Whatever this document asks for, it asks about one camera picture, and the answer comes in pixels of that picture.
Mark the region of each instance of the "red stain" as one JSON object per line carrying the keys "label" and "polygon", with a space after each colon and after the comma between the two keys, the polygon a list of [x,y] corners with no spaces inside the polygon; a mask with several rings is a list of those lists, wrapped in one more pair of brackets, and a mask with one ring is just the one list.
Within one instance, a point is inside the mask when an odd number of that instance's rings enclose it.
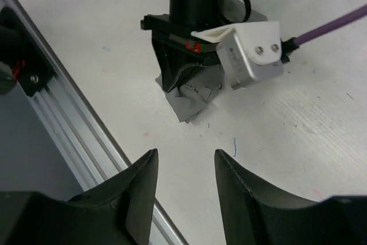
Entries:
{"label": "red stain", "polygon": [[313,189],[313,191],[317,194],[318,197],[323,199],[323,196],[321,195],[321,193],[319,193],[319,191],[317,189]]}

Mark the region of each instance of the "purple cable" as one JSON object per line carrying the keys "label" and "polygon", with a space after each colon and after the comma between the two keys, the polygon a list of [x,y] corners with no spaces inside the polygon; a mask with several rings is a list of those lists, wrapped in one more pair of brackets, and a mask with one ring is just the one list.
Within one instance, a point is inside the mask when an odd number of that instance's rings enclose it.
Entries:
{"label": "purple cable", "polygon": [[324,34],[335,31],[347,24],[352,23],[353,21],[356,21],[356,20],[361,19],[362,17],[365,17],[366,15],[367,15],[367,4],[359,8],[358,10],[352,11],[349,14],[343,15],[342,17],[334,21],[331,21],[325,25],[320,26],[319,28],[316,28],[299,37],[296,37],[295,39],[293,39],[293,42],[296,46],[301,46],[302,44],[305,44],[306,42],[309,42],[310,40],[314,40],[315,38],[323,36]]}

